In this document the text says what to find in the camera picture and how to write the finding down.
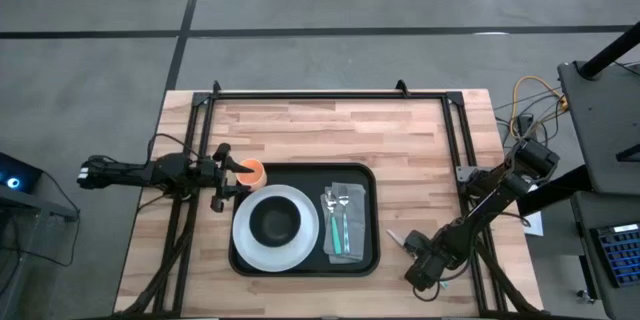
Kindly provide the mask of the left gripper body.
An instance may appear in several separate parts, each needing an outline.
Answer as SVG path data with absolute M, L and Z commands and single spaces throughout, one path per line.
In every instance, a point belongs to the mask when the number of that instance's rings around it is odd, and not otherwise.
M 225 166 L 230 150 L 231 146 L 228 143 L 221 143 L 213 155 L 200 159 L 200 186 L 215 189 L 215 194 L 211 197 L 210 202 L 210 208 L 214 212 L 222 212 L 224 209 L 222 188 L 225 184 Z

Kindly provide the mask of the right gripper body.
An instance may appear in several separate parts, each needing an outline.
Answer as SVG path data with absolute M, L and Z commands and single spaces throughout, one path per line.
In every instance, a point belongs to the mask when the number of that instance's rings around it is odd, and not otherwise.
M 406 236 L 403 247 L 414 257 L 405 279 L 419 291 L 433 287 L 450 262 L 449 254 L 435 240 L 416 230 Z

